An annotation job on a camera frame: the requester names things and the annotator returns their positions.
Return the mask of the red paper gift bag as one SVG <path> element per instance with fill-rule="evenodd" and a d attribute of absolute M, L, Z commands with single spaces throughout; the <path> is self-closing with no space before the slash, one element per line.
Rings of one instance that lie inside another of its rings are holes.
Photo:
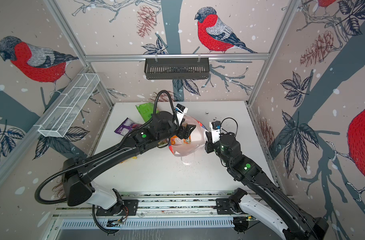
<path fill-rule="evenodd" d="M 208 130 L 200 121 L 185 115 L 182 125 L 185 124 L 196 125 L 196 128 L 191 133 L 190 137 L 186 139 L 186 144 L 172 146 L 169 140 L 168 148 L 175 157 L 183 158 L 193 154 L 200 148 L 203 148 L 207 140 L 206 133 Z"/>

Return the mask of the bright green chips bag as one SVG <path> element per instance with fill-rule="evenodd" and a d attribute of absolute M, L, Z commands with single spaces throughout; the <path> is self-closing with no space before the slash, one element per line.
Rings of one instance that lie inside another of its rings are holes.
<path fill-rule="evenodd" d="M 154 103 L 136 105 L 136 109 L 138 110 L 144 122 L 148 122 L 153 115 Z"/>

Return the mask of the purple snack packet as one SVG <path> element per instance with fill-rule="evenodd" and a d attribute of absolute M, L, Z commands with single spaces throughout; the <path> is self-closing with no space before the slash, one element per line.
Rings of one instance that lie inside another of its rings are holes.
<path fill-rule="evenodd" d="M 133 122 L 131 119 L 126 118 L 115 130 L 114 132 L 118 135 L 125 136 L 136 128 L 141 127 L 142 124 Z"/>

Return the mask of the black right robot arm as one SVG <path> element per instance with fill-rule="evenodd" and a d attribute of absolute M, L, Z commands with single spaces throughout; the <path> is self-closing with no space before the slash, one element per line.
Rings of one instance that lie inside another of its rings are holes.
<path fill-rule="evenodd" d="M 287 197 L 252 159 L 242 154 L 240 143 L 233 133 L 218 140 L 206 133 L 205 151 L 216 153 L 235 181 L 241 182 L 264 201 L 255 200 L 245 190 L 237 188 L 229 197 L 234 213 L 246 213 L 257 218 L 283 240 L 322 240 L 328 223 L 315 218 Z"/>

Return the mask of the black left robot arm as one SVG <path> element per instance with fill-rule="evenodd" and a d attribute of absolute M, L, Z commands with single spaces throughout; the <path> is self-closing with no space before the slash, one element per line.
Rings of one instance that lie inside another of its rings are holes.
<path fill-rule="evenodd" d="M 88 203 L 105 210 L 120 205 L 117 190 L 106 189 L 93 183 L 93 180 L 119 163 L 156 148 L 160 141 L 169 140 L 174 136 L 188 139 L 199 125 L 196 120 L 188 123 L 187 118 L 180 123 L 174 114 L 161 111 L 139 128 L 126 134 L 119 144 L 73 166 L 70 165 L 70 160 L 67 160 L 64 163 L 67 172 L 62 177 L 67 205 L 76 207 Z"/>

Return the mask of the orange rainbow candy packet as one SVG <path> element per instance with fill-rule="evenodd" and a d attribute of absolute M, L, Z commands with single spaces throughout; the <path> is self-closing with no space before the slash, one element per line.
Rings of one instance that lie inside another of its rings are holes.
<path fill-rule="evenodd" d="M 180 139 L 177 136 L 173 136 L 170 139 L 170 143 L 171 143 L 172 146 L 179 146 L 179 145 L 186 144 L 186 140 L 185 139 Z"/>

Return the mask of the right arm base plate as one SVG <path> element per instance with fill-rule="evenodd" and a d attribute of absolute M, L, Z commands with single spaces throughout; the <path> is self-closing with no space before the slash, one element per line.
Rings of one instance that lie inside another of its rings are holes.
<path fill-rule="evenodd" d="M 256 207 L 257 202 L 247 191 L 237 188 L 228 198 L 219 198 L 215 200 L 213 207 L 218 215 L 244 215 L 248 214 L 251 207 Z"/>

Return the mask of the aluminium mounting rail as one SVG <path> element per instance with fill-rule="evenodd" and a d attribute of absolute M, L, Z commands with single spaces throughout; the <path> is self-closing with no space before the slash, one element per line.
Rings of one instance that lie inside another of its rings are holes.
<path fill-rule="evenodd" d="M 217 214 L 216 199 L 227 199 L 231 191 L 227 192 L 164 192 L 164 193 L 122 193 L 124 201 L 138 200 L 136 215 L 130 217 L 210 217 Z M 81 204 L 78 207 L 68 207 L 59 204 L 53 213 L 53 217 L 89 218 L 92 215 L 91 205 Z"/>

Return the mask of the black hanging wall basket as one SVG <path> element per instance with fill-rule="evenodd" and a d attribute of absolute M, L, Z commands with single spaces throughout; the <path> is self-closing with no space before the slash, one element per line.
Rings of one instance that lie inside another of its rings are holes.
<path fill-rule="evenodd" d="M 210 75 L 208 58 L 146 59 L 144 74 L 148 80 L 204 80 Z"/>

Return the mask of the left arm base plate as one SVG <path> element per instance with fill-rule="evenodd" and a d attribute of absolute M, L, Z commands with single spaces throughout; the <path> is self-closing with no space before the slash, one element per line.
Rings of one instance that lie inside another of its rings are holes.
<path fill-rule="evenodd" d="M 116 203 L 108 210 L 98 207 L 96 209 L 96 215 L 99 217 L 135 216 L 138 208 L 138 203 L 138 200 L 123 200 Z"/>

